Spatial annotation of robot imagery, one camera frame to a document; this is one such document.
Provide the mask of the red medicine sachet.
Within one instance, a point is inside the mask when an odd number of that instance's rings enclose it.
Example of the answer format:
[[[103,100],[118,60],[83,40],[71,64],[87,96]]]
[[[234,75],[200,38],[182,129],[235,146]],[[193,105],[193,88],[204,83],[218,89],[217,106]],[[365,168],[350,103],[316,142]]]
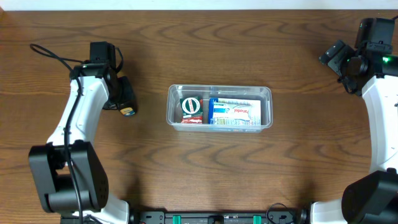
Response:
[[[203,123],[203,116],[192,116],[189,118],[183,118],[181,123],[185,124],[202,124]]]

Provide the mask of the small dark bottle white cap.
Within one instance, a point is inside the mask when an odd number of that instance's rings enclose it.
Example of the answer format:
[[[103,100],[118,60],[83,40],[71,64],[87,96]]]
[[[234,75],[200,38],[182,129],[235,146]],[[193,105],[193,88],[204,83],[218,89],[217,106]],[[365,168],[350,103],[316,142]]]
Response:
[[[132,116],[136,113],[136,110],[132,107],[132,106],[126,106],[123,107],[119,110],[119,112],[123,115],[123,116]]]

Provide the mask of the clear plastic container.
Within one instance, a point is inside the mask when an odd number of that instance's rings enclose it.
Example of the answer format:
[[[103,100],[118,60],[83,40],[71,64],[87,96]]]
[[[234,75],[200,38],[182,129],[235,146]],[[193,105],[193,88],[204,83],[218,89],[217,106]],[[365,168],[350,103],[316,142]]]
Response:
[[[203,123],[181,123],[180,99],[200,96],[203,100]],[[261,101],[260,126],[227,126],[208,123],[209,99],[233,98]],[[260,133],[273,124],[271,90],[265,86],[222,86],[222,85],[171,85],[168,92],[166,121],[177,131],[202,132],[247,132]]]

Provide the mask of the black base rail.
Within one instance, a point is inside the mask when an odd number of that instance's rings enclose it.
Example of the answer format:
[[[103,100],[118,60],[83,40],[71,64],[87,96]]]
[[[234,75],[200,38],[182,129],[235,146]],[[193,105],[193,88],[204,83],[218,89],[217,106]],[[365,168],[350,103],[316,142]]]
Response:
[[[306,210],[272,209],[264,213],[170,213],[163,211],[134,212],[126,224],[310,224]]]

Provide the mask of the green box round logo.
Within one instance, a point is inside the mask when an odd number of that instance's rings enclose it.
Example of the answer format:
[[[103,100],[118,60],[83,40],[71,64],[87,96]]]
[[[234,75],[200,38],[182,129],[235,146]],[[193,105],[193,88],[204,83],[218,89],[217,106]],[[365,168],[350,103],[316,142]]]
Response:
[[[180,99],[183,118],[191,118],[203,115],[203,100],[200,96]]]

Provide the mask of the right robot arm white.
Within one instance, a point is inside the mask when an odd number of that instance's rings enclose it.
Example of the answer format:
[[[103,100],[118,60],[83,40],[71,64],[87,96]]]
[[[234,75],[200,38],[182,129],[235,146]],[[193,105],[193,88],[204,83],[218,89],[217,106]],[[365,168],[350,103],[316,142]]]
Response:
[[[350,95],[363,98],[371,132],[369,174],[347,186],[343,196],[313,202],[297,223],[397,223],[397,56],[395,18],[365,18],[354,47],[336,41],[319,60]]]

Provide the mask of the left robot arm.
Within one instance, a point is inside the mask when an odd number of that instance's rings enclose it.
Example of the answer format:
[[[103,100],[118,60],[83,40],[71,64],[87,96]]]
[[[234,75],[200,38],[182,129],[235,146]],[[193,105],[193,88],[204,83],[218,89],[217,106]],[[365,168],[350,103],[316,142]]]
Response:
[[[70,96],[55,131],[29,152],[29,166],[43,210],[58,213],[61,223],[130,223],[129,204],[109,191],[109,182],[94,150],[103,110],[123,116],[137,111],[128,77],[119,77],[124,62],[119,48],[92,42],[88,60],[69,67]]]

